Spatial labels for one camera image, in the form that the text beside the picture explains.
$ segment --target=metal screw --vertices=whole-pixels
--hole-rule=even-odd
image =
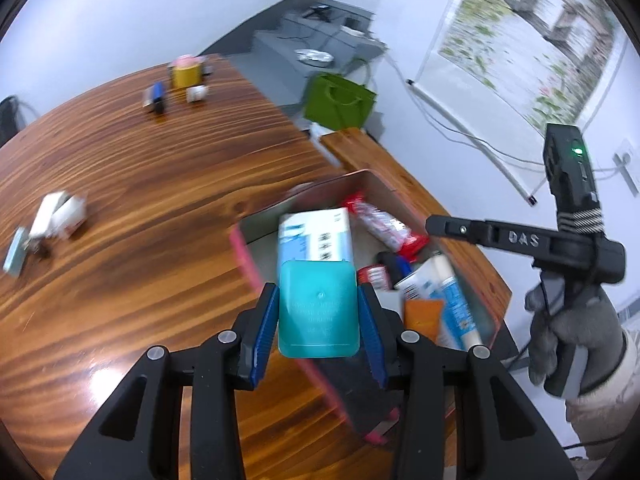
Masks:
[[[232,343],[236,340],[236,333],[233,330],[223,330],[218,334],[218,341],[221,343]]]
[[[163,355],[164,348],[162,348],[161,346],[152,346],[149,350],[146,351],[146,356],[152,361],[161,358]]]
[[[405,330],[401,333],[400,339],[405,343],[417,343],[420,341],[420,334],[414,332],[413,330]]]
[[[478,359],[487,359],[491,355],[489,349],[483,345],[474,346],[473,352]]]

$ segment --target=gloved hand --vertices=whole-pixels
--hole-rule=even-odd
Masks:
[[[566,308],[564,278],[542,272],[540,280],[525,297],[525,309],[535,313],[530,329],[529,378],[538,385],[556,371],[558,340],[586,346],[589,357],[580,383],[583,395],[606,381],[622,361],[626,348],[620,321],[601,286],[587,286]],[[581,288],[576,283],[574,294]]]

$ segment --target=bag handle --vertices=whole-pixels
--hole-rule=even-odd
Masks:
[[[348,69],[348,67],[351,66],[352,63],[354,63],[355,61],[359,61],[364,65],[364,68],[367,71],[367,76],[364,79],[364,83],[362,83],[362,86],[364,86],[365,88],[367,86],[369,86],[369,83],[371,81],[371,65],[369,64],[369,61],[367,61],[366,59],[364,59],[363,57],[359,57],[359,56],[353,56],[350,60],[348,60],[348,62],[342,67],[342,69],[340,70],[340,75],[344,76],[346,74],[346,71]]]
[[[336,88],[337,88],[337,86],[335,86],[335,85],[327,85],[326,89],[324,90],[324,94],[326,95],[326,98],[329,99],[329,101],[331,101],[334,105],[353,106],[357,102],[362,101],[361,98],[356,96],[356,97],[354,97],[353,101],[351,101],[350,103],[341,103],[340,101],[338,101],[338,99],[336,99],[332,95],[332,90],[335,90]]]

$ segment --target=orange package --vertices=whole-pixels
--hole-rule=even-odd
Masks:
[[[443,300],[404,300],[404,326],[428,337],[434,343],[440,332]]]

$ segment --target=teal box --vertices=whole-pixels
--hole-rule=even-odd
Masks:
[[[280,353],[290,358],[350,357],[359,348],[353,264],[284,262],[280,274]]]

